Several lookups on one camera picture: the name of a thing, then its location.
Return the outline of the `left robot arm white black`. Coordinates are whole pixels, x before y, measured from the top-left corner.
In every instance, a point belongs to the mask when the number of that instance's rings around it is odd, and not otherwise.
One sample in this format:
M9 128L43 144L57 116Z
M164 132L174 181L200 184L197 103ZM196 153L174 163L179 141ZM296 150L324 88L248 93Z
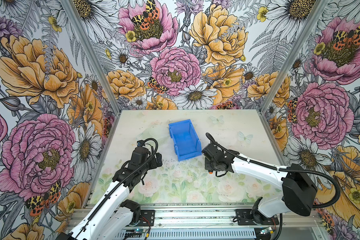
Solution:
M126 226L135 225L140 219L140 204L128 200L138 184L144 184L149 170L163 165L156 139L137 142L131 159L122 165L106 193L68 234L60 233L57 240L112 240Z

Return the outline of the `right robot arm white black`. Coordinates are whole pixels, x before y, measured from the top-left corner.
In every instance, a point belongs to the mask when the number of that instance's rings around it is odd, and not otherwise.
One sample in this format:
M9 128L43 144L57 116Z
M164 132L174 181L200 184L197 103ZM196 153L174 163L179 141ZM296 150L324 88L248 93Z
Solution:
M280 191L272 197L259 197L246 217L248 220L262 225L276 215L289 212L310 216L318 189L298 165L269 165L213 143L208 144L202 154L205 168L210 173L222 172L225 175L231 172L251 176Z

